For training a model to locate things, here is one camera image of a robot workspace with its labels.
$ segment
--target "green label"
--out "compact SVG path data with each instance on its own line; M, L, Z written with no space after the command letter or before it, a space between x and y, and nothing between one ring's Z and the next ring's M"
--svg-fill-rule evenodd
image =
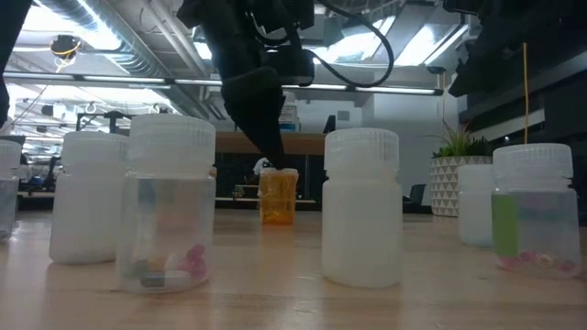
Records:
M492 198L493 251L498 256L517 257L517 206L515 198L494 195Z

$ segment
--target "translucent plastic bottle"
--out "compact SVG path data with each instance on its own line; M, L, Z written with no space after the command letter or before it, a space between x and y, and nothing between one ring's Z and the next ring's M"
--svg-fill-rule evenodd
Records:
M129 292L176 292L210 274L216 130L181 115L141 115L130 129L116 272Z
M506 270L553 279L581 272L570 148L530 144L493 153L493 250Z
M322 268L341 284L380 288L400 281L402 187L399 138L383 129L338 130L326 138Z
M101 132L65 135L56 182L50 258L58 263L113 261L122 218L128 137Z
M0 140L0 242L12 236L15 224L18 177L13 174L13 169L18 168L20 150L18 143Z
M492 245L493 165L459 167L459 235L464 244Z
M293 225L295 187L294 169L263 169L260 172L260 217L264 225Z

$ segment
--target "plant pot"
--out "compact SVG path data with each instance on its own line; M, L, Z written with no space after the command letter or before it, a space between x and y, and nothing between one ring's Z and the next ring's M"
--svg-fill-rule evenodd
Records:
M491 164L488 156L445 157L432 159L430 167L430 202L432 213L459 216L459 166Z

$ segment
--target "table surface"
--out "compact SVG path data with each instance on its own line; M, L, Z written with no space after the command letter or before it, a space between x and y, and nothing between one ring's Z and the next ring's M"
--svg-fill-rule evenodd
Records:
M116 290L113 263L52 264L50 214L20 220L0 247L3 330L587 329L585 275L499 270L490 251L459 243L456 219L406 215L402 284L361 290L321 275L319 213L261 228L256 212L218 210L212 279L162 295Z

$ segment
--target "potted plant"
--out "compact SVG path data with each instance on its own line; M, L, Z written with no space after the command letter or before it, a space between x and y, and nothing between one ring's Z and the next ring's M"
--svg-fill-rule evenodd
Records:
M444 126L446 136L435 136L444 142L444 146L433 153L430 167L432 213L459 216L459 166L491 164L493 149L485 137L471 137L466 126L458 131L447 123Z

